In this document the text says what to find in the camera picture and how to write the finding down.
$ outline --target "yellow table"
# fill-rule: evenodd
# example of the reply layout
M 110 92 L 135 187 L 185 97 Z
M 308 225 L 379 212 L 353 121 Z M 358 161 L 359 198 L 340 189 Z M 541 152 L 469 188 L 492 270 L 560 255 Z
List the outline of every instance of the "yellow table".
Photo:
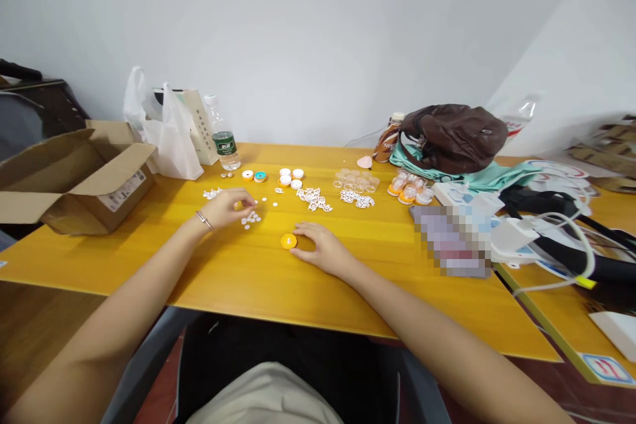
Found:
M 240 144 L 238 150 L 242 167 L 231 179 L 220 177 L 218 163 L 205 167 L 194 182 L 156 176 L 157 184 L 111 235 L 60 236 L 42 227 L 0 254 L 0 260 L 8 262 L 0 268 L 0 280 L 108 295 L 194 214 L 205 201 L 204 190 L 245 186 L 258 200 L 262 221 L 251 224 L 250 230 L 234 224 L 201 243 L 170 304 L 395 337 L 353 289 L 281 247 L 281 236 L 291 232 L 296 222 L 308 220 L 330 228 L 356 257 L 435 305 L 497 351 L 560 361 L 497 277 L 440 276 L 422 253 L 408 207 L 386 193 L 395 166 L 374 163 L 373 174 L 382 181 L 373 194 L 376 205 L 359 209 L 340 201 L 340 190 L 332 182 L 337 170 L 356 168 L 356 160 L 369 150 L 270 144 Z M 304 187 L 320 187 L 333 211 L 309 211 L 290 188 L 275 193 L 283 167 L 303 168 Z M 245 169 L 265 171 L 268 180 L 244 182 L 240 172 Z
M 512 166 L 522 160 L 524 158 L 498 158 L 502 166 Z M 596 189 L 600 196 L 590 202 L 591 218 L 609 228 L 623 229 L 636 235 L 636 223 L 633 219 L 636 213 L 636 195 L 610 192 L 600 187 Z M 522 266 L 518 270 L 503 264 L 496 264 L 495 267 L 513 290 L 559 281 L 557 277 L 536 265 Z M 600 380 L 585 363 L 581 354 L 609 356 L 636 378 L 636 364 L 627 361 L 589 318 L 585 306 L 586 299 L 576 287 L 530 291 L 522 293 L 519 298 L 589 382 L 612 384 Z

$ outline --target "forearm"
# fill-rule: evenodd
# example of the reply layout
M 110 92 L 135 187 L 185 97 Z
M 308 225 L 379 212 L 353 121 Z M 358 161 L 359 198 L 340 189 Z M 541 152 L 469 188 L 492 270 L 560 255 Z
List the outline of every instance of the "forearm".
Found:
M 364 265 L 344 279 L 473 414 L 493 423 L 572 422 L 510 361 L 431 305 Z
M 91 315 L 55 362 L 120 360 L 124 363 L 156 320 L 206 226 L 185 222 L 157 253 Z

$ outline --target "brown backpack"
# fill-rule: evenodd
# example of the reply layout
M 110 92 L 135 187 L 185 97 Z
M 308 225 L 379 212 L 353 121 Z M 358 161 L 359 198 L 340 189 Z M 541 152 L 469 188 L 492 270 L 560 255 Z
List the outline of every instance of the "brown backpack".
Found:
M 401 134 L 418 143 L 422 160 L 402 145 L 407 159 L 421 169 L 470 174 L 490 164 L 507 136 L 505 123 L 482 107 L 437 105 L 406 115 Z

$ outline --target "box flap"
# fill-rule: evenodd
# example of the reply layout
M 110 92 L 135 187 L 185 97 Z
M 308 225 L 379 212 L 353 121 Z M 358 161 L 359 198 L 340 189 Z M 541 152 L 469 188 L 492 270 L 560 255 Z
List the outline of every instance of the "box flap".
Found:
M 0 192 L 0 223 L 36 223 L 62 197 L 46 192 Z
M 96 121 L 87 119 L 86 127 L 94 129 L 92 141 L 111 142 L 113 144 L 132 144 L 133 131 L 131 126 L 124 121 Z
M 156 149 L 151 144 L 131 144 L 124 152 L 69 191 L 76 195 L 106 195 L 119 189 L 144 165 Z
M 32 174 L 64 159 L 87 144 L 92 129 L 80 129 L 55 136 L 24 149 L 20 154 L 0 163 L 0 189 L 5 189 Z

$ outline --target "mint green fabric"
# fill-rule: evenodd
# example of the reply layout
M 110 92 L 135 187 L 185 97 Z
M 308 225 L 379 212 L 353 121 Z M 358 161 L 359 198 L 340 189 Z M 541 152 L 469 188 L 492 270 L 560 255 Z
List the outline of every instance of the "mint green fabric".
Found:
M 493 161 L 486 169 L 474 172 L 473 174 L 464 174 L 463 176 L 446 174 L 438 171 L 437 169 L 420 169 L 417 166 L 414 166 L 406 158 L 402 147 L 403 146 L 398 141 L 396 147 L 393 149 L 393 154 L 391 154 L 391 164 L 395 164 L 396 166 L 404 168 L 413 174 L 417 174 L 418 176 L 422 176 L 436 182 L 462 182 L 467 184 L 468 188 L 475 192 L 497 192 L 511 186 L 512 184 L 525 186 L 532 180 L 533 176 L 522 177 L 524 174 L 538 174 L 541 172 L 541 169 L 532 167 L 526 162 L 507 168 L 500 166 Z M 404 147 L 409 150 L 413 157 L 418 160 L 422 159 L 422 151 L 418 148 L 411 144 L 405 144 Z

